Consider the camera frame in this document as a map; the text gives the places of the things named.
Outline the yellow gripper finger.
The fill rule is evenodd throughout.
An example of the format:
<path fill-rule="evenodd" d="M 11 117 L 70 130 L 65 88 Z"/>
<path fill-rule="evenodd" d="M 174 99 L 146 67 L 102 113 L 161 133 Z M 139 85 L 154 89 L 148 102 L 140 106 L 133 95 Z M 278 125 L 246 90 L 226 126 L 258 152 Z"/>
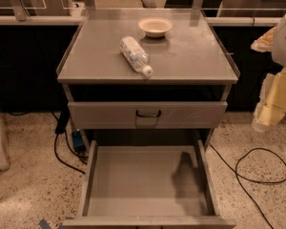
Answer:
<path fill-rule="evenodd" d="M 252 127 L 267 132 L 286 115 L 286 68 L 280 73 L 268 73 L 263 80 L 256 104 Z"/>

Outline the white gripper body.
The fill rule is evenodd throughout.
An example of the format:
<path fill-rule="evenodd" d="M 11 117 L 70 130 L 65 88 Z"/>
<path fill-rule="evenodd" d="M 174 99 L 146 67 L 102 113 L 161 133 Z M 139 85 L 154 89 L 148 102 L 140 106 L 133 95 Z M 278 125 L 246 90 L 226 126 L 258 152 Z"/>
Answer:
<path fill-rule="evenodd" d="M 270 52 L 273 47 L 273 38 L 276 27 L 269 29 L 263 35 L 261 35 L 257 40 L 251 45 L 251 49 L 256 52 Z"/>

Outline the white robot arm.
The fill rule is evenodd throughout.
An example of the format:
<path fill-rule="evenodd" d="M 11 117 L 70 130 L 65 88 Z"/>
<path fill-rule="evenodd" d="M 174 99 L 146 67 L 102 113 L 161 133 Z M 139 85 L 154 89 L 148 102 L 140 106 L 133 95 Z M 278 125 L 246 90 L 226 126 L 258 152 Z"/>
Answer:
<path fill-rule="evenodd" d="M 278 24 L 251 45 L 257 52 L 270 52 L 274 62 L 282 66 L 280 73 L 267 73 L 259 93 L 252 127 L 267 132 L 286 115 L 286 13 Z"/>

